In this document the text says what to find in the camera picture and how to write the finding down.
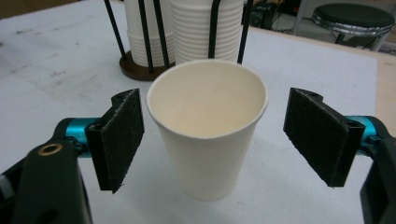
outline cup rim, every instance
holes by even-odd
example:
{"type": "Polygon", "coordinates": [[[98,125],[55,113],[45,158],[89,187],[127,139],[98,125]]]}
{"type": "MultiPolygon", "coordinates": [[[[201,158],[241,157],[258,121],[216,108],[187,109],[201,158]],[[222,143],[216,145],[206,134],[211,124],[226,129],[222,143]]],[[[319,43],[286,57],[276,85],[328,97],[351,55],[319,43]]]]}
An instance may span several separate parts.
{"type": "Polygon", "coordinates": [[[172,67],[172,68],[166,70],[166,71],[163,72],[159,77],[157,77],[157,78],[154,80],[154,82],[151,84],[150,88],[148,89],[148,94],[147,94],[147,97],[146,97],[146,104],[147,104],[147,107],[148,107],[148,112],[150,113],[150,115],[151,115],[152,119],[155,121],[155,123],[157,123],[157,125],[159,125],[160,127],[164,128],[165,130],[169,131],[170,133],[176,134],[176,135],[178,135],[178,136],[181,136],[181,137],[184,137],[184,138],[187,138],[187,139],[198,139],[198,140],[205,140],[205,141],[221,141],[221,140],[223,140],[223,139],[226,139],[226,138],[229,138],[229,137],[233,137],[234,135],[239,134],[240,132],[244,131],[247,127],[249,127],[249,126],[251,126],[251,125],[255,125],[255,124],[260,120],[260,118],[262,117],[262,115],[263,115],[265,109],[267,108],[267,106],[268,106],[268,101],[269,101],[269,97],[268,97],[268,88],[267,88],[267,85],[266,85],[266,83],[264,82],[264,80],[263,80],[262,77],[260,77],[259,75],[257,75],[257,74],[256,74],[254,71],[252,71],[251,69],[249,69],[249,68],[247,68],[247,67],[245,67],[245,66],[242,66],[242,65],[239,64],[239,63],[231,63],[231,62],[223,61],[223,60],[220,60],[220,59],[194,60],[194,61],[191,61],[191,62],[179,64],[179,65],[177,65],[177,66],[174,66],[174,67],[172,67]],[[186,66],[190,66],[190,65],[192,65],[192,64],[198,64],[198,63],[217,63],[217,64],[220,63],[220,64],[224,64],[224,65],[227,65],[227,66],[234,66],[235,69],[244,69],[244,70],[247,70],[252,76],[256,77],[258,80],[261,81],[262,88],[263,88],[263,91],[264,91],[264,94],[265,94],[265,96],[264,96],[264,102],[263,102],[263,105],[262,105],[262,108],[260,109],[260,111],[257,113],[257,115],[256,115],[249,123],[243,125],[242,127],[239,127],[238,129],[235,129],[235,130],[233,130],[233,131],[231,131],[231,132],[222,133],[222,134],[218,134],[218,135],[214,135],[214,136],[209,136],[209,137],[202,137],[202,136],[193,136],[193,135],[190,135],[190,134],[185,134],[185,133],[178,132],[178,131],[176,131],[176,130],[173,130],[173,129],[171,129],[171,128],[165,126],[165,125],[163,125],[163,124],[158,120],[158,118],[156,117],[155,112],[154,112],[153,109],[152,109],[151,103],[150,103],[151,94],[152,94],[154,88],[155,88],[155,87],[158,85],[158,83],[160,83],[164,78],[166,78],[166,77],[168,77],[168,76],[171,76],[172,73],[173,73],[175,70],[180,69],[180,68],[184,68],[184,67],[186,67],[186,66]]]}

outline white table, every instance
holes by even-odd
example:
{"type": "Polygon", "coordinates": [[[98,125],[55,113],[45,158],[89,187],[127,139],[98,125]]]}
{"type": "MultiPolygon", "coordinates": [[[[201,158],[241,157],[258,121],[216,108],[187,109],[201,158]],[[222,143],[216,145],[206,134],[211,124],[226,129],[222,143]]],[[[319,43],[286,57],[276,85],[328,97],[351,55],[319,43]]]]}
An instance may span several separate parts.
{"type": "MultiPolygon", "coordinates": [[[[112,2],[125,48],[122,2],[112,2]]],[[[239,182],[200,202],[176,181],[145,98],[150,82],[125,77],[101,1],[0,21],[0,172],[47,141],[64,118],[101,117],[110,97],[141,90],[146,132],[124,186],[99,190],[90,159],[79,165],[94,223],[362,223],[360,189],[371,160],[356,157],[346,186],[327,188],[282,131],[290,87],[315,91],[345,115],[374,115],[375,58],[250,29],[243,65],[270,89],[239,182]]]]}

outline floor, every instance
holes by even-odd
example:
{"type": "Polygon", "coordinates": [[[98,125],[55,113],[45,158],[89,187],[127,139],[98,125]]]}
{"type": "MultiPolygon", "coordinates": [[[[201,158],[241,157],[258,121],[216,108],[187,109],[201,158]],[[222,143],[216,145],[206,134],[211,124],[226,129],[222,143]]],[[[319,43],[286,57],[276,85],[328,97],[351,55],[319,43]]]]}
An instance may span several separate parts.
{"type": "MultiPolygon", "coordinates": [[[[291,34],[294,21],[294,16],[284,13],[276,14],[272,28],[274,31],[291,34]]],[[[333,34],[327,29],[318,27],[309,19],[303,19],[298,32],[298,36],[322,40],[330,43],[335,42],[336,35],[337,34],[333,34]]],[[[396,56],[396,43],[386,41],[379,51],[396,56]]]]}

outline paper cup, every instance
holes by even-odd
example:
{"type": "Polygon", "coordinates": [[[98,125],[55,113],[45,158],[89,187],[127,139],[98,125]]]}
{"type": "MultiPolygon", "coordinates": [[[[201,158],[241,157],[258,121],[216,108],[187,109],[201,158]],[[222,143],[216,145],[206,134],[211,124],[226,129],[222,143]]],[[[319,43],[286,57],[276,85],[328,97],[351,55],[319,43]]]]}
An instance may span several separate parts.
{"type": "Polygon", "coordinates": [[[183,63],[153,82],[147,103],[180,186],[204,201],[230,193],[268,104],[261,78],[237,63],[183,63]]]}

